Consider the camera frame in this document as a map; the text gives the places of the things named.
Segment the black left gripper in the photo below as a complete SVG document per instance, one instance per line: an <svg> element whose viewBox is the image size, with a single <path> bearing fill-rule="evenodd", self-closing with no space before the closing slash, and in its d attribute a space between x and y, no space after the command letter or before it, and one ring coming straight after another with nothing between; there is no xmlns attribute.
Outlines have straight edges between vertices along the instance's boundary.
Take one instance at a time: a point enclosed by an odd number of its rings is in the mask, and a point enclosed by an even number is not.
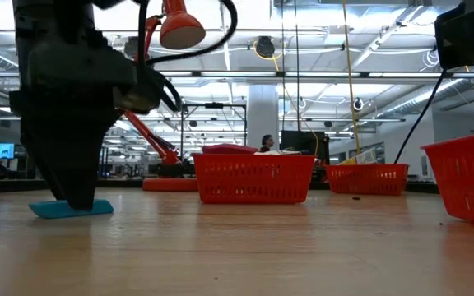
<svg viewBox="0 0 474 296"><path fill-rule="evenodd" d="M20 89L10 94L21 142L57 201L92 210L114 106L136 83L133 62L105 45L18 42Z"/></svg>

